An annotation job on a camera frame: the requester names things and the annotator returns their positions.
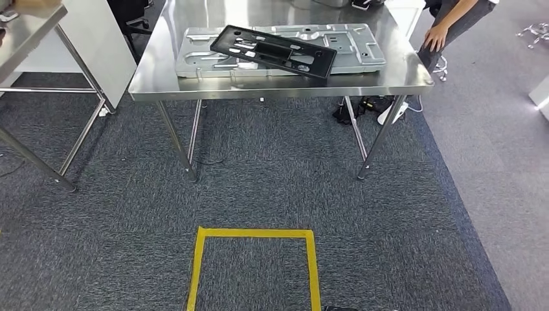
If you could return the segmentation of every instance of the gray carpet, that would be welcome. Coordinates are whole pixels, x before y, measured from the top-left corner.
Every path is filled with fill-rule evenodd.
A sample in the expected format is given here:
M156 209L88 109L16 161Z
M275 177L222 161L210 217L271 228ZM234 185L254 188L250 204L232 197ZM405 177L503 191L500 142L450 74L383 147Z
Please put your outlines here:
M85 83L71 75L19 80L48 82ZM95 102L7 94L0 123L57 167ZM199 183L187 182L155 107L128 96L94 126L70 169L78 193L29 163L1 178L0 310L180 310L199 225L314 230L324 306L508 309L493 294L501 294L497 280L486 282L495 276L467 214L456 216L460 200L440 185L440 163L422 140L430 134L416 133L425 121L395 124L358 182L360 155L352 129L330 116L333 99L207 104ZM193 106L168 105L185 142ZM372 144L375 116L359 123ZM21 161L3 144L0 154L0 174ZM301 240L209 238L203 258L197 310L310 308Z

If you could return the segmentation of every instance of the white cabinet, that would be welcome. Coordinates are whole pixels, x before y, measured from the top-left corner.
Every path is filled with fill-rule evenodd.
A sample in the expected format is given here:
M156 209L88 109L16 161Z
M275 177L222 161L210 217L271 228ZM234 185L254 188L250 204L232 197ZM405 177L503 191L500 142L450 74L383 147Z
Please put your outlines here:
M106 0L63 0L60 25L111 104L116 107L136 65ZM50 32L2 83L8 87L24 72L81 73L57 34Z
M406 38L410 39L421 12L425 7L424 0L387 0L385 5L393 15L398 27Z
M536 104L536 108L549 120L549 76L530 93L530 98Z

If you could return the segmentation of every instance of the gray floor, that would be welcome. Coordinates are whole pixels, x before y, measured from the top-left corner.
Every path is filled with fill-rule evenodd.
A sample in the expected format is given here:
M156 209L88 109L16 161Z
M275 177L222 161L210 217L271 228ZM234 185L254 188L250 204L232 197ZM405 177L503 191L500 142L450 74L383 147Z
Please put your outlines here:
M549 122L527 94L549 75L549 45L516 32L549 21L545 0L501 1L445 55L425 118L515 310L549 306ZM419 45L432 22L424 14Z

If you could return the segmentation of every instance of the stainless steel table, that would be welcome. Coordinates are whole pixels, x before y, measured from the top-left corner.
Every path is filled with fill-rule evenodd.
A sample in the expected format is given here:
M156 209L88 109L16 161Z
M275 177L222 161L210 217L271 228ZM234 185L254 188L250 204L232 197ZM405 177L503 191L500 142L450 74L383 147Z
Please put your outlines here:
M8 23L0 23L0 27L6 30L6 34L4 38L2 38L0 45L0 82L7 78L13 70L17 68L51 30L55 30L76 63L80 66L82 73L92 88L0 87L0 92L92 93L97 95L99 103L59 171L48 166L48 164L42 161L26 146L21 144L10 132L3 128L1 124L0 139L13 146L18 152L23 154L23 156L33 162L55 181L61 183L70 191L74 191L76 190L76 187L64 177L65 173L69 169L71 162L79 151L101 109L105 108L109 113L113 113L115 110L78 54L78 51L74 48L65 32L58 24L63 16L67 14L67 9L63 5L57 5L41 8L16 7L16 11L19 13L19 17Z
M329 3L330 0L319 0ZM337 23L367 23L380 45L387 65L378 73L332 75L328 83L301 76L269 76L265 78L178 78L175 61L188 27L311 25ZM136 102L156 102L168 128L177 154L190 179L196 180L192 168L192 154L196 138L201 101L224 98L262 97L343 97L347 105L355 136L364 163L358 177L364 178L366 169L390 128L386 122L374 145L366 153L357 127L349 96L396 95L387 120L393 120L407 95L419 95L434 82L421 64L414 49L400 33L387 8L366 12L347 6L334 9L310 0L166 0L154 28L129 92ZM195 120L188 152L180 139L164 106L165 100L196 99Z

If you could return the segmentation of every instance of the yellow square marking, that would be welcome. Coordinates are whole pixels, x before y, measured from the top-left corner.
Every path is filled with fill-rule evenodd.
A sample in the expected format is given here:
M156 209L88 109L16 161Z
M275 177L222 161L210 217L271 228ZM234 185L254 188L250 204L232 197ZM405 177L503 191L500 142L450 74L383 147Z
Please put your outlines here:
M218 238L304 238L307 249L307 265L309 267L309 287L311 291L311 309L320 311L319 271L317 269L317 251L315 250L315 235L312 230L294 229L205 229L198 227L194 258L192 261L192 276L190 278L189 296L186 311L194 311L196 295L200 279L200 265L204 253L204 241L207 237Z

